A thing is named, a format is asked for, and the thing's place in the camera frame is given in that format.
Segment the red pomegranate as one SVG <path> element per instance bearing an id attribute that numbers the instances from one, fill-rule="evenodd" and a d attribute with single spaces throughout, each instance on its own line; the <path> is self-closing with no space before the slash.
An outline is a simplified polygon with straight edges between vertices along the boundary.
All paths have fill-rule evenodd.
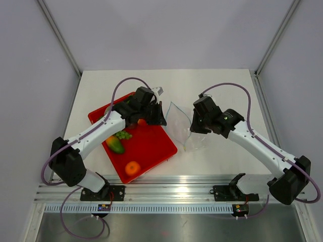
<path id="1" fill-rule="evenodd" d="M 139 126 L 147 126 L 147 122 L 144 119 L 139 119 L 137 123 Z"/>

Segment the clear zip top bag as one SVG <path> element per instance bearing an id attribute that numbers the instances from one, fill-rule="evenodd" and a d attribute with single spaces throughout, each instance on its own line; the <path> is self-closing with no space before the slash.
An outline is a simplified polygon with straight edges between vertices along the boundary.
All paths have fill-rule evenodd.
<path id="1" fill-rule="evenodd" d="M 207 145 L 207 137 L 190 131 L 193 121 L 193 110 L 170 102 L 166 112 L 166 133 L 175 141 L 183 152 L 193 152 Z"/>

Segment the green orange mango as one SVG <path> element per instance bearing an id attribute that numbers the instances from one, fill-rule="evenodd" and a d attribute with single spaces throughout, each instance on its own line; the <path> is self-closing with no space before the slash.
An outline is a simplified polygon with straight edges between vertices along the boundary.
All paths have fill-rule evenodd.
<path id="1" fill-rule="evenodd" d="M 124 154 L 125 148 L 116 136 L 110 136 L 106 139 L 105 143 L 108 148 L 116 154 Z"/>

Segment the orange fruit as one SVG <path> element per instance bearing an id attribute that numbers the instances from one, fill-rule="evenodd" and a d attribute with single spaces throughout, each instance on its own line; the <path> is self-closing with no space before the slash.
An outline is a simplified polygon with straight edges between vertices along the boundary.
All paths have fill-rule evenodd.
<path id="1" fill-rule="evenodd" d="M 125 173 L 127 176 L 134 176 L 141 170 L 141 166 L 136 161 L 130 161 L 125 166 Z"/>

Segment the netted green cantaloupe melon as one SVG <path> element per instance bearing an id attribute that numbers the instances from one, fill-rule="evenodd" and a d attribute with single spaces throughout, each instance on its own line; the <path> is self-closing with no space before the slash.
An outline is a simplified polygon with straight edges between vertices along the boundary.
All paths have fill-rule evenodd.
<path id="1" fill-rule="evenodd" d="M 112 111 L 112 107 L 111 106 L 108 106 L 105 111 L 104 111 L 104 115 L 106 115 L 107 113 L 111 112 Z"/>

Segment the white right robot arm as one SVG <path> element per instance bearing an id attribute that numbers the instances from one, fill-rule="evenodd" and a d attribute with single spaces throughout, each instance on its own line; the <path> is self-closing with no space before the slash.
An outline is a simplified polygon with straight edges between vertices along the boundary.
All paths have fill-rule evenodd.
<path id="1" fill-rule="evenodd" d="M 273 175 L 262 188 L 264 192 L 282 204 L 290 205 L 307 186 L 311 162 L 306 156 L 297 158 L 253 133 L 241 114 L 233 109 L 221 111 L 209 96 L 199 98 L 193 106 L 190 131 L 221 135 L 252 154 Z"/>

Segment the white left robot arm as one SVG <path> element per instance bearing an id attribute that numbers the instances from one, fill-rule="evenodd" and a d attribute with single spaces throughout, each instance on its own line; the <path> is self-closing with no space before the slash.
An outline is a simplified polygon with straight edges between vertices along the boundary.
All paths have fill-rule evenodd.
<path id="1" fill-rule="evenodd" d="M 159 100 L 162 93 L 162 87 L 141 86 L 125 100 L 112 101 L 103 117 L 85 131 L 66 140 L 56 138 L 46 166 L 67 186 L 82 187 L 91 191 L 97 200 L 105 200 L 109 195 L 109 182 L 99 173 L 87 169 L 84 159 L 106 139 L 139 119 L 144 119 L 149 125 L 166 126 Z"/>

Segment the red plastic tray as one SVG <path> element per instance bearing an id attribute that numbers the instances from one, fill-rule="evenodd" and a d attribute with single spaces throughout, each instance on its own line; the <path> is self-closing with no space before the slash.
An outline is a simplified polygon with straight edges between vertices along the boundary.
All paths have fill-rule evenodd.
<path id="1" fill-rule="evenodd" d="M 128 184 L 159 164 L 173 157 L 178 149 L 161 126 L 139 126 L 124 128 L 132 138 L 122 139 L 124 154 L 112 152 L 105 141 L 102 148 L 96 148 L 86 158 L 86 166 L 102 175 L 116 173 L 122 183 Z M 125 166 L 130 161 L 140 164 L 141 170 L 134 176 L 127 176 Z"/>

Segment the right controller board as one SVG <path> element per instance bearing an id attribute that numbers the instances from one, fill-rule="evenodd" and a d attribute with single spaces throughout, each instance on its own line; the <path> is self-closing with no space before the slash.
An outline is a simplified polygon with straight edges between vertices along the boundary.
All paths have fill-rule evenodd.
<path id="1" fill-rule="evenodd" d="M 249 205 L 248 204 L 235 205 L 234 211 L 235 212 L 238 212 L 238 213 L 242 213 L 242 212 L 248 213 L 248 211 L 249 211 Z"/>

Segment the left controller board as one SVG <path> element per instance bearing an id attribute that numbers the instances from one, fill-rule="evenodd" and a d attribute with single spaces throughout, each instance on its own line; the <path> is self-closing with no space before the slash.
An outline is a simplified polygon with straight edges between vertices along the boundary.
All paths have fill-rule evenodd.
<path id="1" fill-rule="evenodd" d="M 110 211 L 111 205 L 109 204 L 98 204 L 98 211 Z"/>

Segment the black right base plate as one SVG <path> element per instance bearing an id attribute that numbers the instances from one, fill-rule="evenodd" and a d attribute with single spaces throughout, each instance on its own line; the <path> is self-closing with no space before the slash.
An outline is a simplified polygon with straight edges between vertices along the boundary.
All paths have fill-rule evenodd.
<path id="1" fill-rule="evenodd" d="M 257 202 L 258 194 L 244 194 L 236 186 L 215 185 L 209 190 L 216 202 Z"/>

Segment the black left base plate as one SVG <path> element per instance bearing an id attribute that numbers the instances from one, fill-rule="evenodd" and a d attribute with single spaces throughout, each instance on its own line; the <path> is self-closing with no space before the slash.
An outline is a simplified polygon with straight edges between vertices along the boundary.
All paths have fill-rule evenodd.
<path id="1" fill-rule="evenodd" d="M 125 186 L 109 185 L 104 186 L 102 190 L 95 193 L 90 189 L 84 188 L 80 195 L 81 201 L 101 202 L 101 201 L 123 201 L 125 196 Z"/>

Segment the left aluminium frame post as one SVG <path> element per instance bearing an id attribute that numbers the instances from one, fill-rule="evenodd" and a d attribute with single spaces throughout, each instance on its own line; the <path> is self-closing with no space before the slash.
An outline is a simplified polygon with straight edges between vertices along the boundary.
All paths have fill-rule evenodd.
<path id="1" fill-rule="evenodd" d="M 41 12 L 43 13 L 44 17 L 46 18 L 46 21 L 48 22 L 51 30 L 53 31 L 59 45 L 61 46 L 64 54 L 66 55 L 69 63 L 71 64 L 74 72 L 76 73 L 76 75 L 78 76 L 78 78 L 80 79 L 82 76 L 82 71 L 79 67 L 79 65 L 77 64 L 72 52 L 70 51 L 70 48 L 68 47 L 46 1 L 44 0 L 36 0 L 36 3 L 38 4 Z"/>

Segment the aluminium frame post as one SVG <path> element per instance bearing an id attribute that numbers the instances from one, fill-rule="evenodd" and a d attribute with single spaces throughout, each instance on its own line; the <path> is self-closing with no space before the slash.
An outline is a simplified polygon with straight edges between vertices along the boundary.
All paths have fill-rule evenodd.
<path id="1" fill-rule="evenodd" d="M 79 67 L 79 65 L 77 64 L 72 52 L 70 51 L 70 48 L 68 47 L 46 1 L 44 0 L 36 0 L 36 3 L 38 4 L 41 12 L 43 13 L 44 17 L 46 18 L 46 21 L 48 22 L 51 30 L 53 31 L 59 45 L 61 46 L 64 54 L 66 55 L 69 63 L 71 64 L 74 72 L 76 73 L 76 75 L 78 76 L 78 78 L 80 79 L 82 76 L 82 71 Z"/>
<path id="2" fill-rule="evenodd" d="M 287 30 L 290 22 L 292 21 L 293 16 L 296 14 L 302 0 L 293 0 L 286 11 L 278 29 L 276 30 L 272 40 L 270 41 L 269 46 L 267 47 L 259 65 L 257 66 L 254 74 L 257 78 L 260 77 L 261 72 L 264 70 L 265 66 L 267 65 L 268 61 L 270 60 L 272 54 L 274 53 L 275 49 L 277 48 L 280 40 L 282 39 L 285 31 Z"/>

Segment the right aluminium frame post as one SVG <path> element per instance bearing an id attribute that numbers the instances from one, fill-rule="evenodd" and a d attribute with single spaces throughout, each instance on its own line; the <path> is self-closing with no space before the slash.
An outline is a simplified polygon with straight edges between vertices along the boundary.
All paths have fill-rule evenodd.
<path id="1" fill-rule="evenodd" d="M 302 0 L 293 0 L 286 11 L 278 29 L 276 30 L 272 40 L 270 41 L 269 46 L 267 47 L 259 65 L 257 66 L 254 74 L 257 78 L 260 77 L 261 72 L 264 70 L 265 66 L 267 65 L 268 61 L 270 60 L 272 54 L 274 53 L 275 49 L 277 48 L 280 40 L 282 39 L 285 31 L 287 30 L 290 22 L 292 21 L 293 16 L 296 14 Z"/>

